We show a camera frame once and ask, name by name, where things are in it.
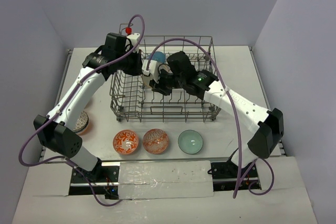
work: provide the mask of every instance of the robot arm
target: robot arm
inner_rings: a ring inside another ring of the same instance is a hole
[[[284,134],[282,112],[278,109],[269,111],[267,108],[260,107],[229,87],[224,89],[219,81],[214,81],[209,85],[209,90],[204,93],[204,100],[234,116],[226,91],[230,92],[235,102],[239,121],[254,134],[242,148],[242,167],[244,168],[259,157],[268,158],[270,156]],[[233,155],[231,161],[238,165],[238,152]]]
[[[159,73],[158,64],[153,60],[146,70],[146,61],[144,62],[143,72],[152,76],[150,86],[153,91],[170,95],[173,88],[183,88],[188,94],[212,103],[234,116],[226,93],[229,90],[235,102],[239,121],[254,134],[252,139],[243,145],[242,167],[259,157],[270,156],[284,134],[284,121],[280,110],[269,111],[267,108],[255,105],[228,87],[224,89],[218,78],[211,72],[196,71],[188,56],[182,51],[170,55],[167,63],[172,73],[165,70]],[[238,152],[230,161],[238,166]]]
[[[72,129],[93,94],[108,80],[110,75],[117,70],[122,70],[134,76],[142,73],[139,48],[135,48],[128,57],[118,63],[102,68],[83,82],[81,80],[88,73],[94,71],[95,68],[124,55],[126,53],[125,50],[128,47],[132,48],[132,45],[135,45],[139,38],[140,34],[129,34],[127,37],[113,33],[108,34],[105,44],[86,57],[83,62],[83,68],[80,70],[75,82],[55,108],[49,111],[46,117],[38,115],[34,120],[35,129],[38,129],[49,118],[58,114],[53,122],[38,133],[38,138],[43,146],[65,156],[80,167],[90,180],[95,180],[99,176],[101,160],[92,155],[82,145],[81,137],[74,133]],[[80,88],[75,94],[71,94],[78,84],[80,84]],[[64,104],[66,106],[60,112],[59,109]]]

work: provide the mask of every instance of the patterned bowl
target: patterned bowl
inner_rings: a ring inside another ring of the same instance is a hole
[[[167,149],[169,138],[163,130],[152,129],[143,136],[142,145],[151,154],[161,154]]]
[[[115,135],[113,148],[116,152],[123,155],[131,154],[139,145],[139,137],[132,130],[123,130]]]
[[[89,126],[89,116],[85,111],[82,111],[77,119],[75,128],[72,129],[76,134],[81,134],[86,131]]]

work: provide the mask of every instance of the bowl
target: bowl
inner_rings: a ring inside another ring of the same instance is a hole
[[[167,149],[169,138],[163,130],[151,129],[143,136],[142,145],[151,154],[161,154]]]
[[[123,130],[115,135],[113,148],[122,155],[133,153],[139,145],[139,137],[132,130]]]
[[[82,111],[77,119],[75,127],[72,129],[76,134],[83,134],[89,126],[89,116],[85,111]]]
[[[178,137],[179,147],[186,154],[196,154],[203,147],[202,136],[193,130],[186,130]]]

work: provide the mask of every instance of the pale green bowl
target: pale green bowl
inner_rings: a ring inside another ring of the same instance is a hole
[[[203,139],[197,131],[186,130],[179,137],[179,147],[186,154],[196,154],[203,147]]]

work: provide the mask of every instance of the dish rack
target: dish rack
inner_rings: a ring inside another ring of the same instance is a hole
[[[211,36],[144,36],[140,44],[142,59],[148,58],[156,45],[170,38],[192,40],[216,60]],[[175,52],[184,51],[196,70],[206,69],[215,73],[208,57],[187,42],[173,41],[163,45],[159,51],[162,51],[166,58]],[[127,122],[130,120],[205,122],[214,121],[220,112],[219,107],[189,95],[183,89],[173,89],[172,94],[168,96],[153,92],[143,83],[141,76],[130,76],[122,71],[112,76],[110,95],[111,109],[119,122],[124,119]]]

